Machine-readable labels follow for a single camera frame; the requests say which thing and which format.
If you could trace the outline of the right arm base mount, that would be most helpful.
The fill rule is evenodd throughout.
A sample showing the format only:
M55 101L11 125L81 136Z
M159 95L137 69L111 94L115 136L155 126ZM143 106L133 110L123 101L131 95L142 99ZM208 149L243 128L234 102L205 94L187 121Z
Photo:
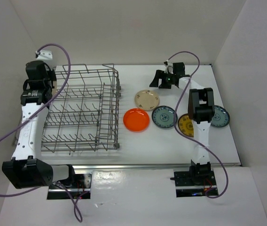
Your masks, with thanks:
M211 171L208 176L192 179L188 171L175 171L170 178L175 184L176 197L200 197L219 195L215 174Z

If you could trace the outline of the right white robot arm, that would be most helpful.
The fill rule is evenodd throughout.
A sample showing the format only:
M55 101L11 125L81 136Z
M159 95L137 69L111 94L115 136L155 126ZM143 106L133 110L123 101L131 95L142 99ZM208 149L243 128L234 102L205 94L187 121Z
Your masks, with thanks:
M185 78L188 92L188 117L192 121L193 137L187 137L195 142L191 166L189 167L189 180L194 185L200 185L210 175L211 163L209 150L209 129L214 112L214 94L212 88L205 88L186 75L183 62L164 62L165 69L157 70L150 87L170 89L172 85L179 87L180 79Z

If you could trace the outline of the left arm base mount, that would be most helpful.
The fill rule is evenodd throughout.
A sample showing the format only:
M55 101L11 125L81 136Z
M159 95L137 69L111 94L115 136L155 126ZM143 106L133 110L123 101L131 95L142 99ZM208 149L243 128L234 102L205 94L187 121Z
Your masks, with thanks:
M91 185L92 185L92 172L84 172L74 174L72 180L65 179L59 181L71 194L72 199L90 199ZM53 183L49 186L47 193L47 200L66 200L70 197L61 185Z

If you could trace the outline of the cream plate small motifs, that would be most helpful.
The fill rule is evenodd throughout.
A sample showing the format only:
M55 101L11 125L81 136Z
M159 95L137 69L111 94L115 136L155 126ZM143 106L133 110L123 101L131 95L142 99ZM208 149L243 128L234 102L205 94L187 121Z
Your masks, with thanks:
M151 111L159 105L159 95L153 90L140 90L135 94L134 102L138 108Z

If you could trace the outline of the cream plate green patch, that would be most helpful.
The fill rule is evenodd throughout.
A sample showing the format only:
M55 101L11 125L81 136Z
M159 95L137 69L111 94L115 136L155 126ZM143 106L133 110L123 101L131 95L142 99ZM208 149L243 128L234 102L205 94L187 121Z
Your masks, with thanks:
M53 81L52 95L54 96L56 93L57 93L57 81Z

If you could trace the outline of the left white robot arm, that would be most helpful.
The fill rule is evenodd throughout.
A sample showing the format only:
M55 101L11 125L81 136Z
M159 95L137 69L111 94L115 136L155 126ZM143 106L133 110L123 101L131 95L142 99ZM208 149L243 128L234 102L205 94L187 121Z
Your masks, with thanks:
M22 124L11 160L2 164L2 171L16 189L50 186L60 182L71 188L77 177L69 164L50 165L41 159L41 141L53 98L56 75L48 64L35 60L26 64L28 79L21 95Z

